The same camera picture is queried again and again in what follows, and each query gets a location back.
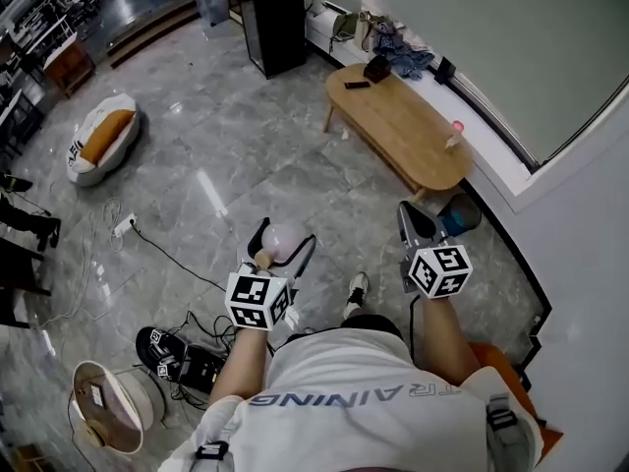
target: orange cushion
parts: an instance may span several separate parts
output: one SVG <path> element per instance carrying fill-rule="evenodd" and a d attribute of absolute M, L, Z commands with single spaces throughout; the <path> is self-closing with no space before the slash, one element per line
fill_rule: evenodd
<path fill-rule="evenodd" d="M 470 346 L 472 347 L 472 351 L 476 355 L 476 358 L 481 366 L 490 366 L 496 369 L 502 377 L 502 380 L 509 387 L 515 398 L 518 399 L 518 402 L 520 402 L 522 407 L 524 407 L 531 416 L 537 419 L 538 414 L 535 410 L 535 406 L 533 405 L 529 394 L 524 390 L 524 387 L 520 383 L 520 378 L 515 372 L 515 369 L 511 367 L 507 356 L 491 344 L 471 342 Z M 543 440 L 542 458 L 540 458 L 540 461 L 542 461 L 544 457 L 554 448 L 554 445 L 557 444 L 563 437 L 563 434 L 555 430 L 547 429 L 541 425 L 540 433 L 542 434 Z"/>
<path fill-rule="evenodd" d="M 135 115 L 133 110 L 114 110 L 92 132 L 85 146 L 81 149 L 80 156 L 88 162 L 96 165 L 100 158 L 107 152 L 118 135 L 125 129 Z"/>

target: floor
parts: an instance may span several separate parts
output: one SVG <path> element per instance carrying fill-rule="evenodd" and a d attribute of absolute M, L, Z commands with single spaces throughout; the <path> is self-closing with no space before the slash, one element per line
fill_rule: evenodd
<path fill-rule="evenodd" d="M 181 271 L 134 233 L 119 252 L 110 243 L 103 206 L 122 202 L 142 233 L 184 265 L 224 282 L 236 247 L 264 216 L 303 222 L 317 236 L 314 258 L 292 317 L 295 330 L 338 325 L 349 279 L 365 270 L 367 307 L 390 317 L 408 341 L 411 295 L 403 293 L 403 253 L 396 207 L 410 193 L 336 117 L 321 131 L 323 81 L 333 68 L 316 55 L 306 65 L 266 80 L 251 63 L 243 31 L 228 22 L 205 38 L 200 21 L 178 29 L 111 71 L 96 75 L 47 116 L 13 172 L 34 187 L 27 198 L 63 220 L 62 239 L 39 268 L 49 299 L 24 296 L 29 318 L 44 328 L 10 329 L 0 370 L 3 424 L 14 443 L 37 443 L 60 470 L 86 470 L 73 449 L 66 404 L 71 375 L 85 359 L 122 370 L 138 362 L 142 326 L 180 324 L 193 310 L 202 324 L 224 313 L 220 291 Z M 127 92 L 144 117 L 124 165 L 103 183 L 77 189 L 65 177 L 64 153 L 86 113 L 103 97 Z M 434 211 L 450 194 L 429 197 Z M 16 206 L 34 210 L 20 199 Z M 29 234 L 4 231 L 28 248 Z M 460 237 L 475 272 L 452 299 L 471 339 L 489 341 L 514 363 L 529 351 L 526 333 L 542 311 L 523 272 L 491 226 Z M 421 314 L 415 324 L 421 358 Z M 283 343 L 283 324 L 271 342 Z M 184 332 L 209 347 L 193 326 Z M 187 437 L 201 413 L 168 403 L 162 425 L 133 457 L 76 441 L 97 470 L 155 470 Z"/>

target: black cabinet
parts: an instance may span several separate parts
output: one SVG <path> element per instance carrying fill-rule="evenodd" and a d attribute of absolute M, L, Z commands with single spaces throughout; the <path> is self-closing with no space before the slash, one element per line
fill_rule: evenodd
<path fill-rule="evenodd" d="M 304 0 L 240 0 L 249 57 L 267 79 L 306 61 Z"/>

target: oval wooden table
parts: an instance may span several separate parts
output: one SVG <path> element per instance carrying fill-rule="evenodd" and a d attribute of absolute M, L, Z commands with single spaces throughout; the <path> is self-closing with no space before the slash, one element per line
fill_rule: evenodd
<path fill-rule="evenodd" d="M 330 108 L 323 132 L 334 111 L 367 141 L 416 193 L 415 201 L 432 189 L 457 185 L 472 167 L 467 143 L 449 150 L 453 130 L 429 103 L 394 75 L 369 88 L 345 89 L 345 83 L 367 81 L 364 64 L 334 72 L 325 81 Z"/>

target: shoulder strap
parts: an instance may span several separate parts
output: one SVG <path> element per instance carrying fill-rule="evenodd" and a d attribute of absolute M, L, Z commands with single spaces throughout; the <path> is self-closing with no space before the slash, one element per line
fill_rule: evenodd
<path fill-rule="evenodd" d="M 495 472 L 529 472 L 535 465 L 529 424 L 509 408 L 509 393 L 493 395 L 487 411 L 487 447 Z"/>

